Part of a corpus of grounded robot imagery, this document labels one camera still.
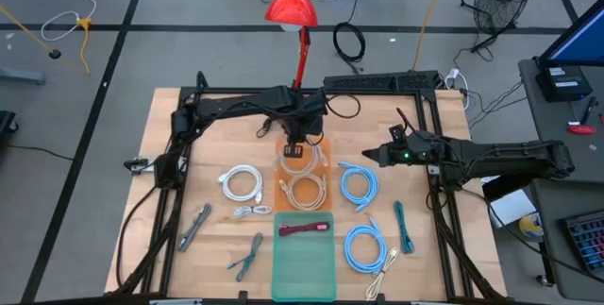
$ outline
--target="blue monitor screen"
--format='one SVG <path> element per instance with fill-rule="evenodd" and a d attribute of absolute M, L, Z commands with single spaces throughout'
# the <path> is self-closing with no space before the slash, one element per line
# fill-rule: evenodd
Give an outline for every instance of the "blue monitor screen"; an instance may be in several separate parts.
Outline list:
<path fill-rule="evenodd" d="M 554 51 L 549 59 L 604 63 L 604 9 Z"/>

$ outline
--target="green cable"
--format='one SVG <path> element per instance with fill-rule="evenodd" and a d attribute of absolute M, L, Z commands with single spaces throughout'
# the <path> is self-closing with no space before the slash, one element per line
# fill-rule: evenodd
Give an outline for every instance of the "green cable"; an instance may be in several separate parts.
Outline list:
<path fill-rule="evenodd" d="M 400 246 L 405 254 L 411 254 L 415 251 L 413 242 L 407 233 L 407 227 L 405 226 L 405 214 L 403 213 L 403 204 L 400 201 L 394 202 L 394 213 L 396 214 L 396 220 L 398 220 L 398 227 L 400 228 Z"/>
<path fill-rule="evenodd" d="M 256 257 L 256 252 L 258 252 L 260 244 L 262 244 L 262 233 L 256 233 L 256 235 L 254 236 L 254 240 L 252 241 L 252 249 L 250 250 L 249 255 L 236 263 L 230 263 L 226 268 L 231 269 L 237 266 L 239 263 L 243 263 L 242 270 L 239 271 L 239 273 L 237 274 L 237 278 L 235 278 L 237 282 L 241 282 L 243 280 L 243 277 L 245 277 L 249 266 L 252 264 L 254 258 Z"/>

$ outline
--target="red desk lamp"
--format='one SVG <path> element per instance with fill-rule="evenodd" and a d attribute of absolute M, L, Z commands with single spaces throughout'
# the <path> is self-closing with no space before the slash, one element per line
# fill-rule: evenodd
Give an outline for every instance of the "red desk lamp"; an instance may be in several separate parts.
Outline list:
<path fill-rule="evenodd" d="M 317 13 L 310 0 L 274 0 L 266 11 L 264 18 L 280 23 L 285 31 L 300 33 L 300 62 L 295 77 L 294 90 L 302 84 L 306 58 L 309 53 L 310 34 L 308 26 L 317 26 Z"/>

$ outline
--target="red tag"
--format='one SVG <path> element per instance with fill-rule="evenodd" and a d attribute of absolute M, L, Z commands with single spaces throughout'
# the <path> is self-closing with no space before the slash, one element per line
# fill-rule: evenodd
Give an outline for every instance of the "red tag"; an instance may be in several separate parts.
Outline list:
<path fill-rule="evenodd" d="M 596 129 L 589 126 L 568 126 L 568 131 L 577 135 L 592 135 L 596 133 Z"/>

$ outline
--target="monitor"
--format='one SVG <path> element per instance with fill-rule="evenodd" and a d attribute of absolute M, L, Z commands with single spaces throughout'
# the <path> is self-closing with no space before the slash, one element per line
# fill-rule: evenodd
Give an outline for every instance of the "monitor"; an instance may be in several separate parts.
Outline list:
<path fill-rule="evenodd" d="M 604 67 L 604 0 L 598 0 L 540 58 L 552 65 Z"/>

